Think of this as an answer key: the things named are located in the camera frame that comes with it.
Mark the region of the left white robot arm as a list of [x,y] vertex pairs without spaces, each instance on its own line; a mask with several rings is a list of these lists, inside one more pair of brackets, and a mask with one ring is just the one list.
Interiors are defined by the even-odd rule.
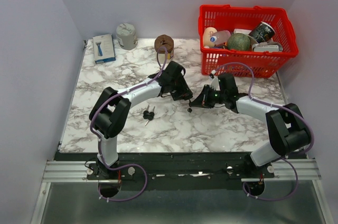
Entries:
[[129,111],[149,99],[170,94],[174,101],[193,97],[185,79],[185,69],[171,61],[164,70],[122,90],[103,90],[90,115],[90,130],[98,137],[99,173],[112,179],[117,173],[117,136],[123,130]]

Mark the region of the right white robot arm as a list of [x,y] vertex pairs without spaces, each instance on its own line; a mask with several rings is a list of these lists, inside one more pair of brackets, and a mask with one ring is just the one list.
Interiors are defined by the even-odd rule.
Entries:
[[234,113],[251,116],[267,125],[269,142],[251,152],[243,164],[243,172],[248,177],[261,173],[263,165],[311,143],[311,133],[302,121],[297,105],[290,103],[275,107],[254,101],[248,94],[238,92],[234,76],[230,73],[222,73],[214,77],[210,85],[204,85],[189,107],[214,108],[216,104],[225,105]]

